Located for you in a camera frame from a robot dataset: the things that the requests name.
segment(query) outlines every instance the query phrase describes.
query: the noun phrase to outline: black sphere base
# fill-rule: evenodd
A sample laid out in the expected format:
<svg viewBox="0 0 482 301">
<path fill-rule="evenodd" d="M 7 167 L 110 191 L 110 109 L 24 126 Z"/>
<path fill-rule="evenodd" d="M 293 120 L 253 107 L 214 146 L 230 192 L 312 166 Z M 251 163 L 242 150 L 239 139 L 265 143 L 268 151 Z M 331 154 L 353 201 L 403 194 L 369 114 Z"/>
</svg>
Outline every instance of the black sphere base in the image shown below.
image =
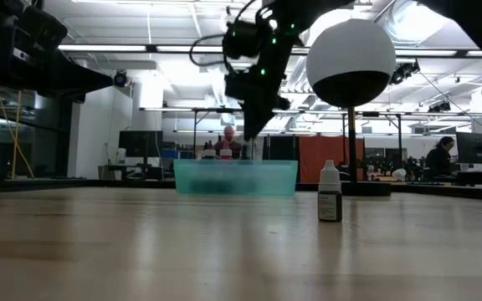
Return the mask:
<svg viewBox="0 0 482 301">
<path fill-rule="evenodd" d="M 343 196 L 391 196 L 392 185 L 376 181 L 359 181 L 356 183 L 343 181 L 341 183 Z"/>
</svg>

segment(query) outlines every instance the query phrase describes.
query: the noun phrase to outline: man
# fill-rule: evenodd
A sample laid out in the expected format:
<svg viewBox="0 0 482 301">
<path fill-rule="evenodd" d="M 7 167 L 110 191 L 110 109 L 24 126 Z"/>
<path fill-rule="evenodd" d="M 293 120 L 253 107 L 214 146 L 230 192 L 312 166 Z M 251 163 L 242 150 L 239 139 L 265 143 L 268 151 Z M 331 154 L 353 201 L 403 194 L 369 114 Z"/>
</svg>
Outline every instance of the man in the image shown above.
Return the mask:
<svg viewBox="0 0 482 301">
<path fill-rule="evenodd" d="M 451 155 L 449 151 L 455 146 L 455 141 L 451 137 L 444 137 L 427 155 L 426 166 L 429 168 L 431 176 L 450 176 L 451 175 Z"/>
<path fill-rule="evenodd" d="M 217 152 L 217 155 L 219 155 L 220 151 L 225 149 L 226 145 L 228 145 L 228 148 L 232 150 L 232 157 L 234 159 L 238 159 L 241 156 L 241 149 L 243 148 L 243 145 L 233 139 L 234 133 L 233 127 L 227 126 L 224 128 L 224 140 L 217 142 L 217 144 L 215 144 L 213 147 L 213 149 Z"/>
</svg>

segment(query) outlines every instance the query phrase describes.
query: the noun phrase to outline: woman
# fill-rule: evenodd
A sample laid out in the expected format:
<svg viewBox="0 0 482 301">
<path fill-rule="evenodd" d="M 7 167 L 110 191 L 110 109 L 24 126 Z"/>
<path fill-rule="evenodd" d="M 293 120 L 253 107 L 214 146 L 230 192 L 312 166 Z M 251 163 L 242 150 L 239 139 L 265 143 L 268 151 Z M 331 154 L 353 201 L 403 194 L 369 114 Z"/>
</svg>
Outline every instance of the woman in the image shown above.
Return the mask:
<svg viewBox="0 0 482 301">
<path fill-rule="evenodd" d="M 431 176 L 451 176 L 451 155 L 449 151 L 455 146 L 455 140 L 444 137 L 427 155 L 426 166 Z"/>
</svg>

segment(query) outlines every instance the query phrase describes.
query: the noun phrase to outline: translucent plastic bin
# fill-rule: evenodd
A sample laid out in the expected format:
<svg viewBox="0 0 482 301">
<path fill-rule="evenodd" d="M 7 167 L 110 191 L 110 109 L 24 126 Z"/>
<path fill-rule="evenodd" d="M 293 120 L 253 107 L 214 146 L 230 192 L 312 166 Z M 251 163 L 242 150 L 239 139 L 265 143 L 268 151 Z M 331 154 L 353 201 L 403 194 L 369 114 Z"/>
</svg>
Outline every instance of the translucent plastic bin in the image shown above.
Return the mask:
<svg viewBox="0 0 482 301">
<path fill-rule="evenodd" d="M 175 160 L 182 194 L 293 196 L 297 161 Z"/>
</svg>

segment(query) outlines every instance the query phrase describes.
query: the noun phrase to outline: white spherical light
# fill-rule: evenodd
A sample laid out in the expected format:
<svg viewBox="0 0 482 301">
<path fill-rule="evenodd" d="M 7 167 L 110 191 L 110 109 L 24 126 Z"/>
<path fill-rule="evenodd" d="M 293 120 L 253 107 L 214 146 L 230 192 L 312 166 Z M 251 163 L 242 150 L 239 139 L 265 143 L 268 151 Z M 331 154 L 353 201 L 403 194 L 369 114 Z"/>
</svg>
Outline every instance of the white spherical light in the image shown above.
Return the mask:
<svg viewBox="0 0 482 301">
<path fill-rule="evenodd" d="M 375 99 L 390 82 L 395 64 L 386 32 L 372 21 L 352 19 L 321 33 L 308 52 L 306 73 L 320 99 L 345 108 Z"/>
</svg>

